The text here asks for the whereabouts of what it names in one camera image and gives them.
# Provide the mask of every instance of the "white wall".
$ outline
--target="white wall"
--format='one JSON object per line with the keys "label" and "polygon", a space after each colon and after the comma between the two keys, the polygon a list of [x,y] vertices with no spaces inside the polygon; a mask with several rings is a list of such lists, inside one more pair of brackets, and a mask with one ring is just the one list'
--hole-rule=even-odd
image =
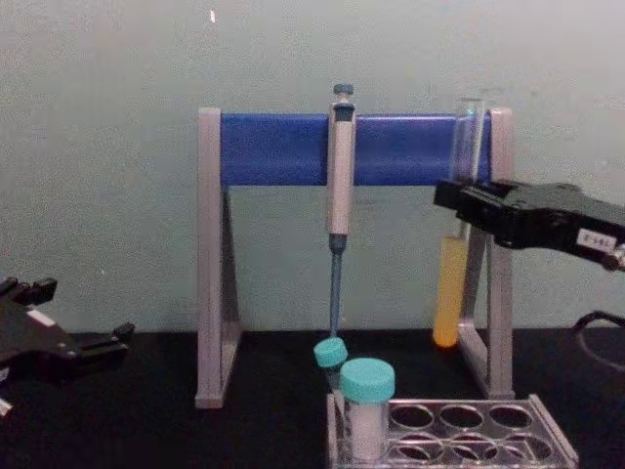
{"label": "white wall", "polygon": [[[625,204],[623,14],[581,0],[4,0],[0,272],[58,277],[42,309],[72,330],[194,328],[197,108],[325,111],[337,81],[354,83],[361,112],[446,110],[463,95],[509,106],[518,177]],[[232,198],[246,326],[324,327],[321,190]],[[431,325],[446,216],[431,200],[358,190],[347,325]],[[516,254],[516,325],[620,313],[622,281]]]}

